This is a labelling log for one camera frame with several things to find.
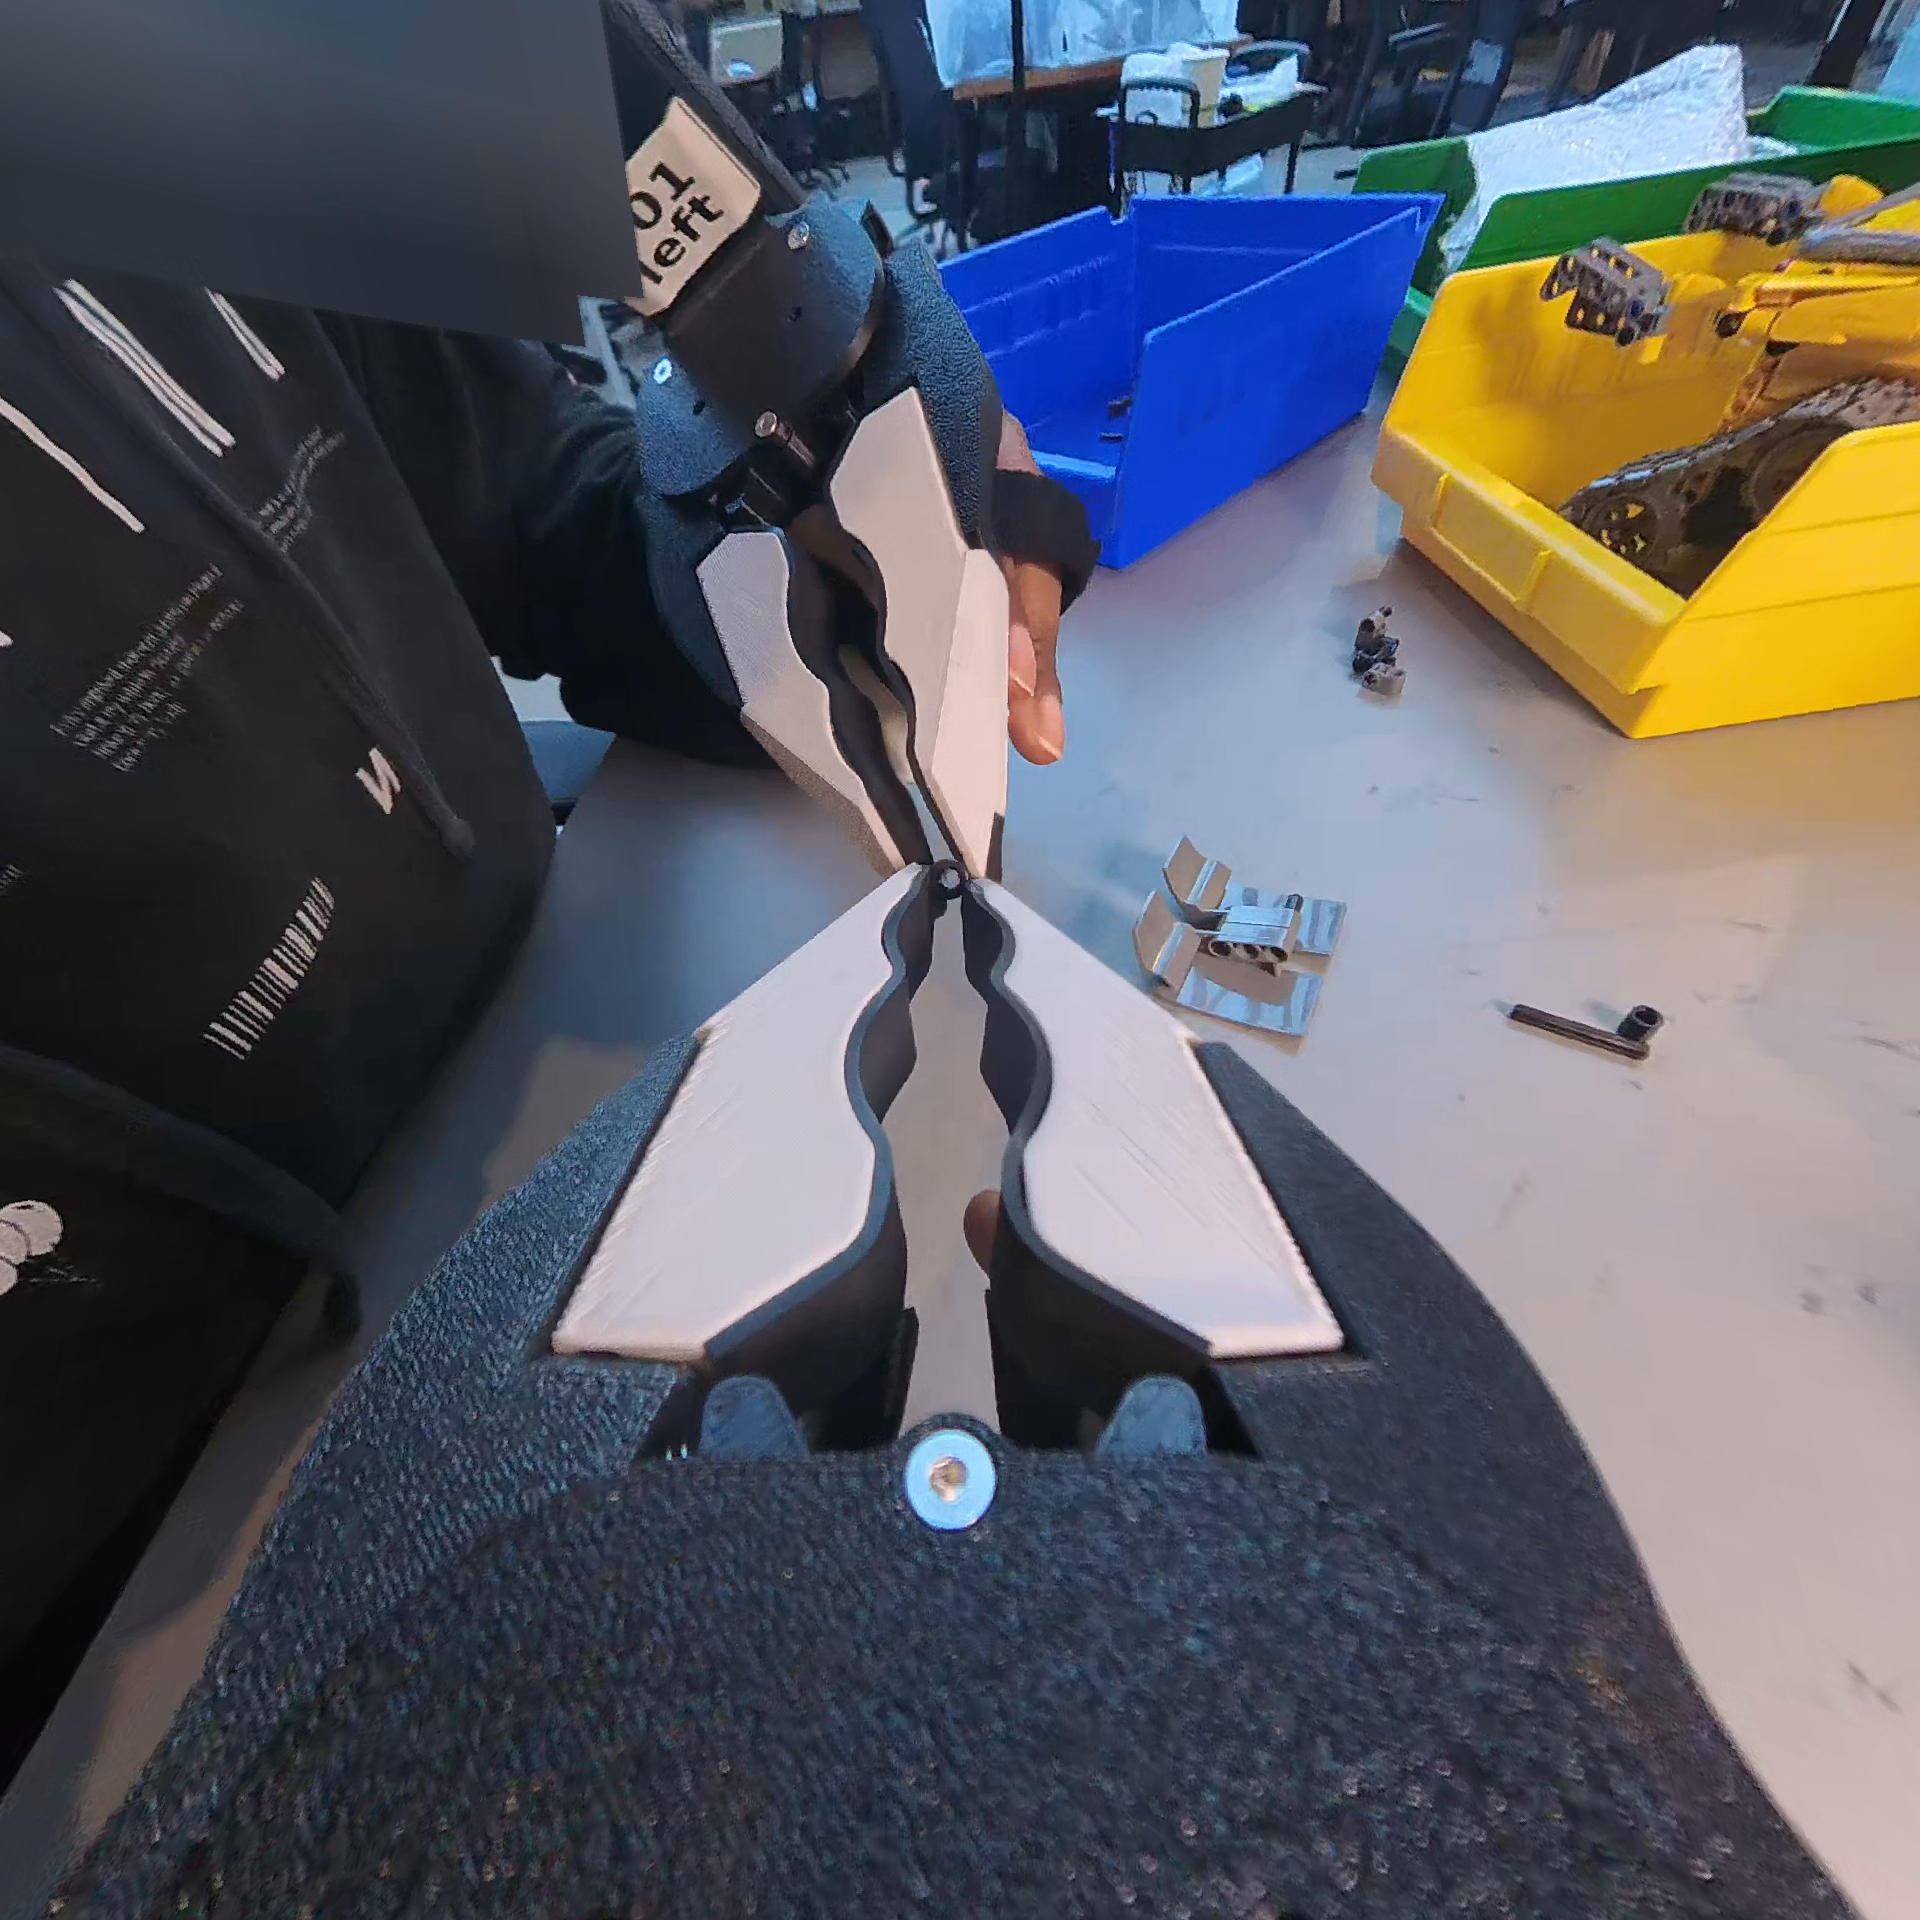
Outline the person's left hand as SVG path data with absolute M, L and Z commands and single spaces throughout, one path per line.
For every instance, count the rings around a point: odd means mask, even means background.
M 1051 767 L 1065 752 L 1060 563 L 1072 557 L 1068 536 L 1076 519 L 1065 508 L 1065 492 L 1040 474 L 1025 427 L 1010 413 L 1000 420 L 995 467 L 990 531 L 1010 595 L 1005 723 L 1022 760 Z

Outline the yellow tracked toy robot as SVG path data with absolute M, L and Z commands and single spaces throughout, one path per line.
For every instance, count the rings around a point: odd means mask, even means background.
M 1732 173 L 1685 233 L 1776 251 L 1762 272 L 1701 280 L 1706 345 L 1754 353 L 1714 431 L 1638 455 L 1558 509 L 1581 536 L 1675 592 L 1756 532 L 1818 458 L 1853 432 L 1915 420 L 1918 188 L 1859 177 Z

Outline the blue plastic bin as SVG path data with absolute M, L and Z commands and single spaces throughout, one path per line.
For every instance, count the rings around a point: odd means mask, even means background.
M 1365 409 L 1443 207 L 1131 199 L 942 274 L 1037 465 L 1126 569 Z

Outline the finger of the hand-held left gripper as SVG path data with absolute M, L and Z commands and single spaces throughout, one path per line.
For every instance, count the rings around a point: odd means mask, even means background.
M 853 643 L 820 563 L 784 532 L 731 532 L 702 561 L 699 585 L 747 732 L 880 874 L 918 867 L 921 817 L 870 693 L 849 672 Z
M 880 661 L 908 711 L 908 760 L 948 855 L 1001 875 L 1010 739 L 1010 592 L 964 536 L 917 388 L 867 413 L 828 489 L 840 528 L 880 585 Z

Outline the person's left forearm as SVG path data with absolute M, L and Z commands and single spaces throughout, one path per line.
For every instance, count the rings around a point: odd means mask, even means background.
M 558 680 L 590 730 L 771 771 L 697 610 L 713 517 L 658 492 L 633 409 L 594 397 L 532 344 L 492 344 L 489 360 L 489 458 L 522 597 L 512 661 Z

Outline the green plastic bin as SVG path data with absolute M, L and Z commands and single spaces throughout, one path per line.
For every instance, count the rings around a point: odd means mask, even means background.
M 1747 116 L 1757 159 L 1696 168 L 1630 160 L 1619 178 L 1529 186 L 1494 199 L 1473 240 L 1451 257 L 1444 237 L 1467 212 L 1477 177 L 1462 136 L 1377 148 L 1363 155 L 1357 194 L 1441 196 L 1435 220 L 1412 272 L 1402 313 L 1387 331 L 1384 363 L 1404 370 L 1430 315 L 1441 283 L 1459 269 L 1505 267 L 1536 257 L 1558 257 L 1598 235 L 1621 243 L 1677 233 L 1698 194 L 1734 172 L 1771 172 L 1808 180 L 1853 173 L 1883 188 L 1910 186 L 1918 173 L 1918 105 L 1878 93 L 1830 87 L 1782 87 Z

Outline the silver panel toy piece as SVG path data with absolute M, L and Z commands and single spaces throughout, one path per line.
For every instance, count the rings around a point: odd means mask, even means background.
M 1133 948 L 1168 1007 L 1296 1042 L 1310 1031 L 1348 905 L 1262 889 L 1182 837 L 1139 913 Z

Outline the black utility cart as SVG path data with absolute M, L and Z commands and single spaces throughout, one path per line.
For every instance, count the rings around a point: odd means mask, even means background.
M 1251 189 L 1272 153 L 1285 159 L 1282 193 L 1292 193 L 1323 98 L 1310 61 L 1296 40 L 1176 42 L 1126 56 L 1108 111 L 1110 212 L 1139 196 Z

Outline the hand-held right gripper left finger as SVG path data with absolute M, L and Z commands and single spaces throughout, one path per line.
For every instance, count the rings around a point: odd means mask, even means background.
M 882 1117 L 917 1060 L 933 868 L 905 868 L 723 1007 L 554 1327 L 570 1357 L 765 1377 L 793 1410 L 874 1377 L 905 1307 Z

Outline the black axle rod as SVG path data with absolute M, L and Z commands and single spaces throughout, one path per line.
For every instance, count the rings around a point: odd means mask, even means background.
M 1632 1048 L 1616 1036 L 1614 1026 L 1603 1026 L 1594 1023 L 1572 1020 L 1570 1016 L 1556 1016 L 1541 1007 L 1532 1007 L 1524 1002 L 1515 1002 L 1506 1008 L 1505 1017 L 1515 1025 L 1524 1026 L 1533 1033 L 1544 1033 L 1554 1040 L 1566 1040 L 1579 1044 L 1584 1049 L 1608 1051 L 1612 1057 L 1626 1059 L 1630 1064 L 1644 1064 L 1650 1053 L 1648 1048 Z

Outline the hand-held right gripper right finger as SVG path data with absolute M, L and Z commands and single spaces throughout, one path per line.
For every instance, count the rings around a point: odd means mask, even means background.
M 993 881 L 961 889 L 1005 1125 L 987 1327 L 1001 1435 L 1076 1449 L 1142 1378 L 1244 1449 L 1222 1373 L 1346 1346 L 1194 1033 Z

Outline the deep yellow plastic bin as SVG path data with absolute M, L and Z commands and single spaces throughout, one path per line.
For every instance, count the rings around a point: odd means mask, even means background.
M 1373 481 L 1404 537 L 1626 736 L 1915 695 L 1915 420 L 1826 449 L 1691 592 L 1558 512 L 1714 431 L 1754 353 L 1706 345 L 1698 282 L 1771 260 L 1681 233 L 1456 272 L 1385 411 Z

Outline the grey office chair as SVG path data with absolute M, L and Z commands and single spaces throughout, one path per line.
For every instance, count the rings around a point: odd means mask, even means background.
M 618 736 L 570 719 L 524 719 L 518 727 L 555 828 L 563 828 Z

